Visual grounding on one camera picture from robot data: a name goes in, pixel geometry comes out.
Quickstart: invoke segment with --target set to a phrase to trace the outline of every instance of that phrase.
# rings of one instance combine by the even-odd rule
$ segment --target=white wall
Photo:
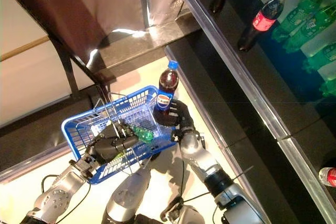
[[[15,0],[1,0],[1,54],[46,36]],[[74,64],[80,89],[93,82]],[[0,62],[0,126],[71,94],[51,42]]]

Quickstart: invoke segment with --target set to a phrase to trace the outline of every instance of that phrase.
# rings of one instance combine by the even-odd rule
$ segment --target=bottle label
[[[336,186],[336,169],[332,168],[328,171],[327,181],[332,185]]]
[[[324,47],[322,51],[328,60],[336,60],[336,43]]]
[[[300,28],[300,31],[305,37],[312,39],[332,22],[333,20],[326,13],[316,13]]]
[[[159,90],[159,93],[156,98],[156,105],[159,110],[167,110],[169,108],[170,101],[173,98],[172,93],[167,93],[162,90]]]
[[[294,10],[292,10],[288,16],[287,16],[287,20],[295,26],[300,25],[303,21],[305,21],[308,17],[308,14],[305,12],[305,10],[301,9],[301,8],[295,8]]]
[[[267,31],[275,21],[276,19],[268,19],[264,17],[261,11],[259,11],[252,24],[258,31]]]

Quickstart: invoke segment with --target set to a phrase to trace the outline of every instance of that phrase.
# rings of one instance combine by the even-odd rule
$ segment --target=pepsi bottle
[[[159,92],[156,97],[156,105],[153,115],[157,122],[161,122],[169,115],[169,108],[174,92],[178,85],[178,74],[176,72],[179,63],[170,60],[168,68],[161,74],[159,79]]]

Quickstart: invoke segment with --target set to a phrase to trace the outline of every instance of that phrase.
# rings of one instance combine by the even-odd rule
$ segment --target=wooden rail
[[[7,59],[9,59],[9,58],[11,58],[11,57],[13,57],[15,55],[18,55],[18,54],[20,54],[20,53],[22,53],[22,52],[24,52],[24,51],[26,51],[26,50],[28,50],[30,48],[36,47],[36,46],[38,46],[38,45],[40,45],[40,44],[42,44],[44,42],[47,42],[47,41],[49,41],[49,37],[45,36],[45,37],[39,38],[37,40],[34,40],[32,42],[29,42],[29,43],[27,43],[27,44],[25,44],[23,46],[20,46],[18,48],[15,48],[14,50],[9,51],[9,52],[1,55],[0,62],[4,61],[4,60],[7,60]]]

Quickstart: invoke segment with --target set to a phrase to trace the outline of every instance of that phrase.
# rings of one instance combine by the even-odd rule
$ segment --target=sprite bottle
[[[312,18],[306,21],[301,28],[286,40],[283,48],[286,53],[298,51],[308,40],[325,30],[336,20],[336,2],[320,9]]]
[[[323,0],[301,0],[298,6],[292,10],[283,22],[272,32],[272,39],[282,42],[288,38],[289,34],[295,30],[302,22],[306,21],[311,13],[319,9]]]
[[[312,57],[304,60],[302,68],[306,72],[311,73],[334,60],[336,60],[336,41],[323,47]]]
[[[324,84],[321,85],[320,91],[322,92],[324,97],[336,95],[336,79],[326,81]]]

